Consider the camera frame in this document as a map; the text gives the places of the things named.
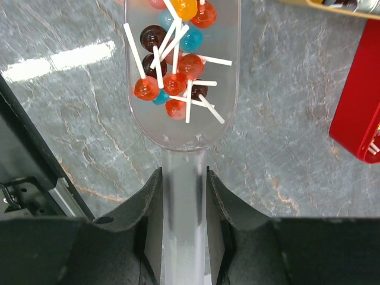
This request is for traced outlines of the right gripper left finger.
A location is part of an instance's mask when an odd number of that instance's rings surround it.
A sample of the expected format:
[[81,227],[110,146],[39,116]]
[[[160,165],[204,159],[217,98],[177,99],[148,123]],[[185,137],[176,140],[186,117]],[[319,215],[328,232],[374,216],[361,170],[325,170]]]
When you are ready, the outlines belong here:
[[1,283],[156,284],[143,251],[161,188],[162,170],[156,169],[136,194],[95,221],[1,221]]

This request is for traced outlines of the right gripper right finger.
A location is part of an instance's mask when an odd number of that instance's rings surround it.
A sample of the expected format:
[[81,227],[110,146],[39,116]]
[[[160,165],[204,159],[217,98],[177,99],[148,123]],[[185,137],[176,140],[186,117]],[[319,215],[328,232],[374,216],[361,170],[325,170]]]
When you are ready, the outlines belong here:
[[207,172],[213,284],[378,284],[378,218],[266,216]]

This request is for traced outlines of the clear plastic scoop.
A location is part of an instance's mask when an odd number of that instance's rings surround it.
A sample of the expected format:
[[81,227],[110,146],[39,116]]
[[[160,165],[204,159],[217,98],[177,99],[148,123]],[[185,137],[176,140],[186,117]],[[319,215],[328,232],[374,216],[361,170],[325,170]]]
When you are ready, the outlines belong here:
[[233,119],[239,89],[241,3],[215,1],[218,18],[205,34],[200,54],[229,59],[232,66],[210,63],[205,78],[216,80],[207,100],[224,119],[220,123],[202,106],[191,109],[190,121],[170,119],[162,107],[129,97],[132,115],[142,132],[161,146],[163,187],[154,210],[162,226],[162,243],[151,264],[159,284],[204,284],[207,245],[207,147]]

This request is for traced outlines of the gold lollipop tin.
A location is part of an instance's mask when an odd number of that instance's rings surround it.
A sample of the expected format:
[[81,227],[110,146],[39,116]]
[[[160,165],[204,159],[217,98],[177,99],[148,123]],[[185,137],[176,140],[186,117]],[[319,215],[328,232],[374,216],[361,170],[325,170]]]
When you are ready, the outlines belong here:
[[316,8],[337,14],[379,20],[379,0],[353,1],[309,1],[309,0],[282,0],[284,4],[299,5]]

